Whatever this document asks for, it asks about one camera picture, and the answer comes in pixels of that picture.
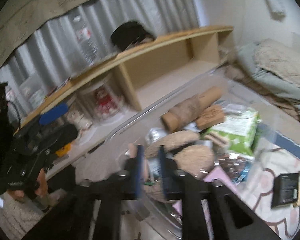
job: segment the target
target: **yellow object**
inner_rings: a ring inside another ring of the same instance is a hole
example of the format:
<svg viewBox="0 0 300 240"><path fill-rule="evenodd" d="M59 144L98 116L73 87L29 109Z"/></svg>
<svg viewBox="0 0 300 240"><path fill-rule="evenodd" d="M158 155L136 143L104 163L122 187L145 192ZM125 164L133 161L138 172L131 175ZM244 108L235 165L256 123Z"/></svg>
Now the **yellow object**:
<svg viewBox="0 0 300 240"><path fill-rule="evenodd" d="M56 151L56 155L58 155L59 157L62 157L63 155L67 154L71 149L71 144L68 143L67 145L65 145L64 147L62 147L60 150Z"/></svg>

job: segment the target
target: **green package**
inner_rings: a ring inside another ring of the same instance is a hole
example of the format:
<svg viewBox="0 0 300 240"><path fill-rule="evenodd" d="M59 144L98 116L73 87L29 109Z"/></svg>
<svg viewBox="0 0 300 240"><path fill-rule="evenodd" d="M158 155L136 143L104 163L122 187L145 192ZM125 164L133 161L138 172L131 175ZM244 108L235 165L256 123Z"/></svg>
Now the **green package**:
<svg viewBox="0 0 300 240"><path fill-rule="evenodd" d="M225 122L212 126L213 131L229 141L228 150L253 157L251 145L255 138L260 116L253 108L239 115L227 115Z"/></svg>

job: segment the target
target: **curtain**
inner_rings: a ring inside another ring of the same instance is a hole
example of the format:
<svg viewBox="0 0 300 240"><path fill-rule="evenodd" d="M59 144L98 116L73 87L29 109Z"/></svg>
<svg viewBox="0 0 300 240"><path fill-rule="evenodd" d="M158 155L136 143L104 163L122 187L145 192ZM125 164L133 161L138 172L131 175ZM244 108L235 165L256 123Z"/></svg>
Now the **curtain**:
<svg viewBox="0 0 300 240"><path fill-rule="evenodd" d="M19 86L32 74L40 77L45 93L68 77L89 67L90 48L79 42L74 18L80 16L89 29L95 62L119 51L112 45L112 32L122 23L137 20L159 36L198 27L193 0L91 0L65 15L49 20L19 46L0 69L0 82L9 82L25 113L33 110Z"/></svg>

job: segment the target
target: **curtain fold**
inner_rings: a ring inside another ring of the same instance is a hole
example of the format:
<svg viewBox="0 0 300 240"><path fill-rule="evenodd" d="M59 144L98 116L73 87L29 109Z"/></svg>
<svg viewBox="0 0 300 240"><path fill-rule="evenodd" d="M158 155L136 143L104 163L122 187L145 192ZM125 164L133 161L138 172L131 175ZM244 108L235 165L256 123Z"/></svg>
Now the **curtain fold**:
<svg viewBox="0 0 300 240"><path fill-rule="evenodd" d="M19 86L32 74L40 77L45 93L68 77L89 67L89 48L78 41L74 18L80 16L89 30L94 63L119 51L110 40L112 32L129 20L137 20L156 36L198 27L193 0L90 0L49 20L19 46L0 69L0 82L9 82L26 113L33 110Z"/></svg>

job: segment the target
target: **white wall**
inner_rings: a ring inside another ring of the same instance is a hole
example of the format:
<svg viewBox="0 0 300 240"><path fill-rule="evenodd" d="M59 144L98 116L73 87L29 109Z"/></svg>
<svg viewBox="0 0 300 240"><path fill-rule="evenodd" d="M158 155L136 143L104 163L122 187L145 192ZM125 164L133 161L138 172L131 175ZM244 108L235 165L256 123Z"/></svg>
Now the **white wall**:
<svg viewBox="0 0 300 240"><path fill-rule="evenodd" d="M274 20L266 0L197 0L202 25L233 25L234 42L244 45L271 38L293 47L293 34L300 35L300 8L294 0L281 0L286 17Z"/></svg>

